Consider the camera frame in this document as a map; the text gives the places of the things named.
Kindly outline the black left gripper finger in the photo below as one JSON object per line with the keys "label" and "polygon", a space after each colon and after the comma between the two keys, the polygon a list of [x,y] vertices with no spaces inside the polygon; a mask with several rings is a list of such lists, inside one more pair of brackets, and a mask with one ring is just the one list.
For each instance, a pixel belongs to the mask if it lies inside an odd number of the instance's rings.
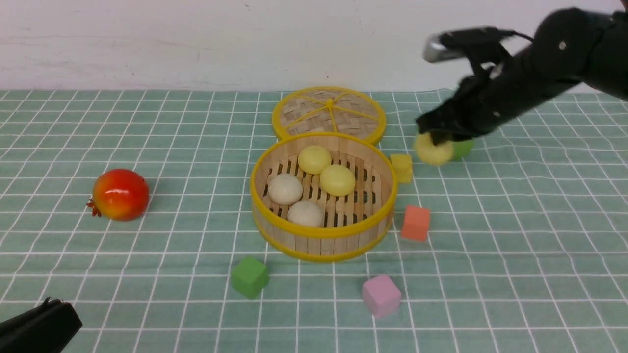
{"label": "black left gripper finger", "polygon": [[47,297],[40,306],[0,325],[2,353],[60,353],[83,327],[74,307]]}

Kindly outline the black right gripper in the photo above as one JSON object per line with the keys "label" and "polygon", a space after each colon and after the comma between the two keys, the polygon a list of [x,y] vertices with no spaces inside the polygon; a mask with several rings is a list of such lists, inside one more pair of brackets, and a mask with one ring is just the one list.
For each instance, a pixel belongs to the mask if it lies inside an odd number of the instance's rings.
{"label": "black right gripper", "polygon": [[417,116],[420,134],[435,146],[491,134],[548,100],[584,83],[611,94],[611,15],[576,7],[547,15],[532,42],[509,58],[498,75],[462,98]]}

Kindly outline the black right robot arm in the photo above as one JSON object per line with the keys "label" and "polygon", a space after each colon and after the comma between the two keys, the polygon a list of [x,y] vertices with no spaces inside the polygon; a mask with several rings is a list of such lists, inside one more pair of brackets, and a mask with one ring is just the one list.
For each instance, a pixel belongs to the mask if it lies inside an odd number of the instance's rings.
{"label": "black right robot arm", "polygon": [[422,52],[426,62],[466,58],[472,74],[442,105],[417,117],[418,132],[430,134],[435,145],[480,138],[581,83],[627,99],[625,11],[556,10],[528,37],[527,47],[510,54],[502,41],[517,35],[469,27],[430,36]]}

